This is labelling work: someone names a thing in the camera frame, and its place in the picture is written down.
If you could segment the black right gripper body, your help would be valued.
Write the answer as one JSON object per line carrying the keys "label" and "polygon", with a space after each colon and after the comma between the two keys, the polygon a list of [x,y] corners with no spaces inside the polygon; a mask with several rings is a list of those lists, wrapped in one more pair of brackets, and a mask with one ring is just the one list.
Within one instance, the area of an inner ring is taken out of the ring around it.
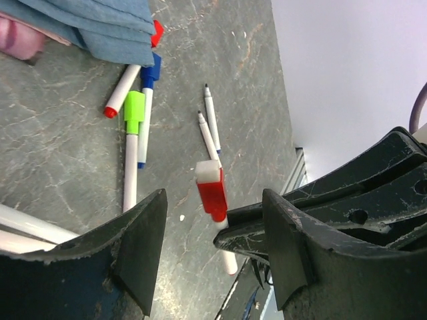
{"label": "black right gripper body", "polygon": [[341,166],[284,195],[335,229],[383,247],[426,247],[426,144],[396,127]]}

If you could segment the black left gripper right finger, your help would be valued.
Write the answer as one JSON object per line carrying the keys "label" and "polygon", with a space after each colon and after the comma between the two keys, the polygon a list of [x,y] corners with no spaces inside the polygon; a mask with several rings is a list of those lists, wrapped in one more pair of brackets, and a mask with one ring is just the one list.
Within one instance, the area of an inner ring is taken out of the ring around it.
{"label": "black left gripper right finger", "polygon": [[425,319],[426,252],[349,236],[271,189],[262,195],[277,308],[286,319]]}

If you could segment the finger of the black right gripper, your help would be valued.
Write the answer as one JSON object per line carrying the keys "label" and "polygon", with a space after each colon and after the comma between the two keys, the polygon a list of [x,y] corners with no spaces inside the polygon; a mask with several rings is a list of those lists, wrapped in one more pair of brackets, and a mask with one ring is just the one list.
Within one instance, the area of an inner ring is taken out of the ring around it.
{"label": "finger of the black right gripper", "polygon": [[227,212],[229,226],[213,240],[217,249],[245,255],[253,259],[267,258],[267,243],[262,204],[255,203]]}

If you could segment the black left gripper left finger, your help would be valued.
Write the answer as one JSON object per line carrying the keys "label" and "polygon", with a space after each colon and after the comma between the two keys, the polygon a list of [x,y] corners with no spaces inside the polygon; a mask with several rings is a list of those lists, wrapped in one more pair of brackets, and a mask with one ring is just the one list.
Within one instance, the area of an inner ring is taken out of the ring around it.
{"label": "black left gripper left finger", "polygon": [[125,297],[151,313],[167,217],[158,189],[49,251],[1,253],[2,319],[120,319]]}

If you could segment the red cap marker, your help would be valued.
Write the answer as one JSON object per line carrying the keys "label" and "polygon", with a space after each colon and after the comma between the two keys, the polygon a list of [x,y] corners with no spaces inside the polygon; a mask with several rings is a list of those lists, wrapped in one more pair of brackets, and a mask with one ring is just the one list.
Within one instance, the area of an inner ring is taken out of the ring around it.
{"label": "red cap marker", "polygon": [[[164,28],[158,20],[154,20],[155,34],[151,36],[151,48],[156,48],[161,36],[163,35]],[[135,78],[141,69],[140,65],[128,65],[123,75],[121,76],[118,84],[116,85],[111,97],[104,107],[103,114],[112,119],[119,113],[123,102],[129,92]]]}
{"label": "red cap marker", "polygon": [[196,185],[204,211],[210,215],[216,229],[229,227],[228,202],[223,168],[219,160],[197,162],[195,166]]}

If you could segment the yellow cap marker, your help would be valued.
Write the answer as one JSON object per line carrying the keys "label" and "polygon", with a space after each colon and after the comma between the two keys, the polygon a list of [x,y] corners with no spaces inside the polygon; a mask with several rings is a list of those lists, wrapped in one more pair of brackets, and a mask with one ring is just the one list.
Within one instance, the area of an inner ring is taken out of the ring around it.
{"label": "yellow cap marker", "polygon": [[0,247],[2,251],[22,254],[34,251],[50,251],[55,247],[55,244],[1,231]]}

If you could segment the blue cap marker left group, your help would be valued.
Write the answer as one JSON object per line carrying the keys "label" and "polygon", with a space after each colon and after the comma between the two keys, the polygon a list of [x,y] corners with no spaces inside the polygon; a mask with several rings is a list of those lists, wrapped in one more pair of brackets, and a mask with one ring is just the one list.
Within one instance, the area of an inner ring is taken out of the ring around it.
{"label": "blue cap marker left group", "polygon": [[79,236],[79,234],[58,227],[44,220],[1,204],[1,224],[29,235],[61,244]]}

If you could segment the green cap marker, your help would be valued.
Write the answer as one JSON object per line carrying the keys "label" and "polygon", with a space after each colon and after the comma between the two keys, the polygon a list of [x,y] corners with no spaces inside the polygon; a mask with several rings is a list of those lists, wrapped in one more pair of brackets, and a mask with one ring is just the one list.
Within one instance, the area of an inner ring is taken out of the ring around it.
{"label": "green cap marker", "polygon": [[136,205],[137,201],[137,152],[139,124],[144,120],[145,95],[130,91],[124,101],[125,121],[125,164],[123,180],[123,213]]}

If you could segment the red cap marker top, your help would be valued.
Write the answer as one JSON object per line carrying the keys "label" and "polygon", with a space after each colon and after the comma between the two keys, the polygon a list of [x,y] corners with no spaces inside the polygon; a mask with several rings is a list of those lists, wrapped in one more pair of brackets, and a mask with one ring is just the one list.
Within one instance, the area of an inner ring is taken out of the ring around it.
{"label": "red cap marker top", "polygon": [[[164,28],[158,20],[154,20],[155,34],[151,36],[151,48],[156,48],[161,36],[163,35]],[[119,113],[123,102],[129,92],[135,78],[141,69],[140,65],[128,65],[123,75],[121,76],[118,84],[116,85],[111,97],[104,107],[103,114],[112,119]]]}

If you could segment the blue folded cloth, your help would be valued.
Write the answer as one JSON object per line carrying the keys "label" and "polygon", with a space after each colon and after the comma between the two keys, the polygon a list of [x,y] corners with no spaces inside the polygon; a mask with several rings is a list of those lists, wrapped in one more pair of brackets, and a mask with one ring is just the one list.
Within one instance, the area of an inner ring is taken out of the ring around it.
{"label": "blue folded cloth", "polygon": [[151,67],[149,1],[2,1],[1,12],[112,63]]}

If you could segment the pink folded cloth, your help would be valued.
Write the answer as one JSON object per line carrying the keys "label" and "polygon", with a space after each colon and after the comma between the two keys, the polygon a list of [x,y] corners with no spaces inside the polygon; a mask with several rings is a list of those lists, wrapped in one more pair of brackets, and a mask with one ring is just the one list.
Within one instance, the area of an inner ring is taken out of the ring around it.
{"label": "pink folded cloth", "polygon": [[47,39],[70,46],[71,42],[48,30],[28,24],[1,12],[1,52],[34,65],[44,51]]}

